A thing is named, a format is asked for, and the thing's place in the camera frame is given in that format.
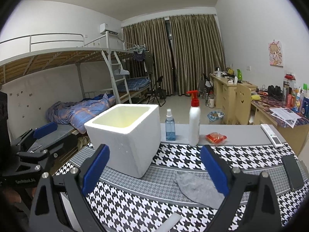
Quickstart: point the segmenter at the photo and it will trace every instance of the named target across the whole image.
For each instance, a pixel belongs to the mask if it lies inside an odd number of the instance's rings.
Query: metal bed frame
[[[13,41],[20,38],[29,37],[29,52],[21,55],[16,55],[14,57],[5,59],[0,61],[0,83],[5,84],[17,78],[23,77],[28,74],[32,74],[41,70],[50,69],[54,67],[76,64],[78,71],[78,78],[81,87],[81,93],[83,98],[88,95],[90,97],[91,94],[95,95],[100,94],[101,92],[113,91],[114,96],[116,97],[116,103],[124,103],[129,101],[132,104],[131,98],[136,96],[137,94],[148,90],[149,86],[144,87],[141,91],[130,93],[128,89],[128,84],[126,81],[126,76],[121,75],[121,79],[115,79],[113,74],[113,66],[119,66],[120,69],[123,69],[122,61],[127,58],[131,58],[133,56],[134,51],[146,49],[145,45],[136,45],[132,43],[123,42],[123,50],[120,49],[111,49],[109,46],[110,33],[106,31],[105,35],[96,38],[95,40],[85,43],[85,38],[82,34],[76,33],[44,33],[44,34],[33,34],[33,35],[25,35],[21,37],[16,37],[12,39],[8,39],[0,42],[0,45]],[[33,42],[33,36],[42,36],[42,35],[74,35],[78,37],[82,37],[82,40],[50,40],[50,41],[38,41]],[[89,47],[89,44],[94,43],[95,41],[99,41],[99,45],[101,45],[101,39],[106,38],[106,48],[95,48]],[[82,42],[81,47],[73,47],[73,48],[58,48],[58,49],[45,49],[40,51],[32,51],[31,46],[33,44],[42,44],[42,43],[51,43],[51,42]],[[80,64],[86,62],[94,62],[94,61],[105,61],[106,65],[109,68],[109,73],[112,82],[112,88],[106,88],[99,91],[84,91],[84,86],[82,83]],[[126,93],[124,95],[119,95],[117,89],[117,83],[124,81],[126,87]]]

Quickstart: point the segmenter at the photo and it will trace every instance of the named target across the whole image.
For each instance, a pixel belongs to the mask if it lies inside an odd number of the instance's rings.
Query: white remote control
[[[262,129],[264,130],[264,132],[266,133],[266,135],[268,136],[268,138],[270,139],[271,143],[276,147],[282,147],[283,144],[281,143],[281,141],[278,139],[277,135],[273,132],[273,130],[270,128],[269,125],[267,124],[261,124]]]

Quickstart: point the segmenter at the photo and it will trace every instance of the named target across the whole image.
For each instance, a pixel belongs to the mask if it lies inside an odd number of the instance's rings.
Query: smartphone
[[[286,175],[288,176],[291,191],[295,192],[296,190],[302,188],[304,186],[304,181],[302,179],[302,174],[299,170],[294,155],[291,154],[282,156],[281,161],[284,166]]]

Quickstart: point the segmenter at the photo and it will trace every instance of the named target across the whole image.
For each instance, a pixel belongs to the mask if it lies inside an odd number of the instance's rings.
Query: red pump nozzle
[[[198,95],[198,91],[197,90],[190,90],[190,91],[187,92],[187,94],[191,94],[191,98],[192,98],[191,106],[192,107],[200,106],[200,101],[197,98],[197,95]]]

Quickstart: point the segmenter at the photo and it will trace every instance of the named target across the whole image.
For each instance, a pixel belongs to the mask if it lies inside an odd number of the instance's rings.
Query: cartoon girl picture
[[[282,66],[282,46],[280,41],[273,41],[268,44],[269,64],[273,66]]]

